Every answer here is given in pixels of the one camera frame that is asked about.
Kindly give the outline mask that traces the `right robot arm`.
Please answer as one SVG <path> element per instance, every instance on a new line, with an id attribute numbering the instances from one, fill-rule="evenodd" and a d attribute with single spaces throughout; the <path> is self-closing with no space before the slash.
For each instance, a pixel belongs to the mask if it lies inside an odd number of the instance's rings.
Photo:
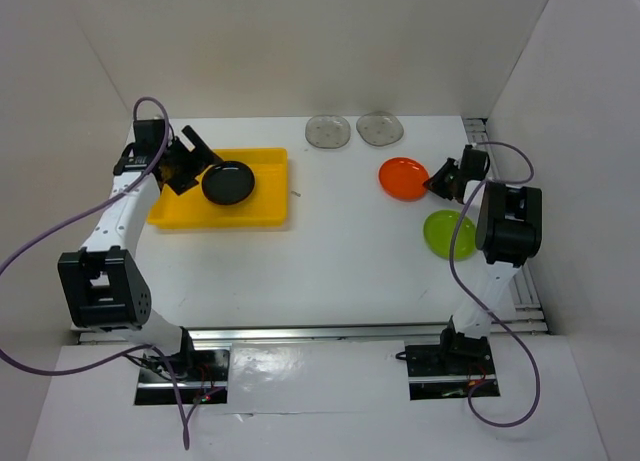
<path id="1" fill-rule="evenodd" d="M 468 144 L 459 160 L 447 159 L 425 183 L 443 199 L 479 207 L 475 247 L 484 256 L 486 274 L 480 278 L 480 293 L 463 289 L 469 299 L 440 335 L 436 360 L 448 373 L 485 356 L 503 291 L 542 243 L 542 190 L 527 180 L 491 180 L 489 170 L 489 154 Z M 477 196 L 482 199 L 475 203 Z"/>

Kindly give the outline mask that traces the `black plate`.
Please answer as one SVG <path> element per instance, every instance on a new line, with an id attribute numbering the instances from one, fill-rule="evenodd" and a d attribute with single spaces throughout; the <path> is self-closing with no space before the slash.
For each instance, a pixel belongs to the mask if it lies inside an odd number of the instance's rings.
<path id="1" fill-rule="evenodd" d="M 201 179 L 205 198 L 217 205 L 230 206 L 247 199 L 254 190 L 253 171 L 239 161 L 224 161 L 210 167 Z"/>

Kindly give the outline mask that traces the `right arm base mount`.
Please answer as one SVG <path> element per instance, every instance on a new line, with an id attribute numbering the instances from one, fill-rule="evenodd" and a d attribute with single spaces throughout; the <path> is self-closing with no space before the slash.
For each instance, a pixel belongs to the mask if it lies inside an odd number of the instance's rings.
<path id="1" fill-rule="evenodd" d="M 441 353 L 438 345 L 406 345 L 395 354 L 405 364 L 411 401 L 499 397 L 492 352 L 478 359 Z"/>

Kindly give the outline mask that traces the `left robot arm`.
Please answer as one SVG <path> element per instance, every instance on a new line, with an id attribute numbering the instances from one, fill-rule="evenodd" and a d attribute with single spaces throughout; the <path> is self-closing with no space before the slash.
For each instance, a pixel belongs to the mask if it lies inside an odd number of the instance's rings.
<path id="1" fill-rule="evenodd" d="M 180 136 L 162 119 L 139 120 L 133 128 L 134 140 L 113 168 L 109 206 L 82 246 L 60 256 L 57 269 L 75 326 L 152 345 L 163 353 L 163 370 L 184 380 L 199 362 L 193 340 L 153 309 L 135 254 L 162 189 L 177 195 L 190 191 L 221 159 L 191 126 Z"/>

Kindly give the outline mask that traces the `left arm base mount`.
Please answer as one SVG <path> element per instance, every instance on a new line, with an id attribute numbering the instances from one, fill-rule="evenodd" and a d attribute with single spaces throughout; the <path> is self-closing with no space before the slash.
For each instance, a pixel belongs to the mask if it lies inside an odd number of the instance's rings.
<path id="1" fill-rule="evenodd" d="M 227 348 L 197 351 L 195 366 L 177 374 L 181 401 L 186 405 L 196 400 L 205 405 L 226 404 L 230 358 Z M 135 405 L 176 404 L 172 381 L 164 365 L 146 355 L 128 355 L 127 360 L 138 368 Z"/>

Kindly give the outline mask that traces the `orange plate back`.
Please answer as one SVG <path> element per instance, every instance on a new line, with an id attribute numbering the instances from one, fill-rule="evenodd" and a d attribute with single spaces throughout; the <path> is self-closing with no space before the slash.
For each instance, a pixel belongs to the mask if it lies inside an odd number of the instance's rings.
<path id="1" fill-rule="evenodd" d="M 394 199 L 406 202 L 417 201 L 426 195 L 429 178 L 422 164 L 407 157 L 390 158 L 378 170 L 382 190 Z"/>

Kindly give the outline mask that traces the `green plate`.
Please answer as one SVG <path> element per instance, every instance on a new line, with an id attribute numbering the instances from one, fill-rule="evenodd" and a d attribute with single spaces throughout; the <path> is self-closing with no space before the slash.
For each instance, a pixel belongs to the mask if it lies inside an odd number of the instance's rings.
<path id="1" fill-rule="evenodd" d="M 438 257 L 448 259 L 454 228 L 460 213 L 454 210 L 439 210 L 430 214 L 423 224 L 423 237 L 427 247 Z M 461 223 L 454 247 L 456 261 L 470 258 L 476 252 L 475 224 L 465 217 Z"/>

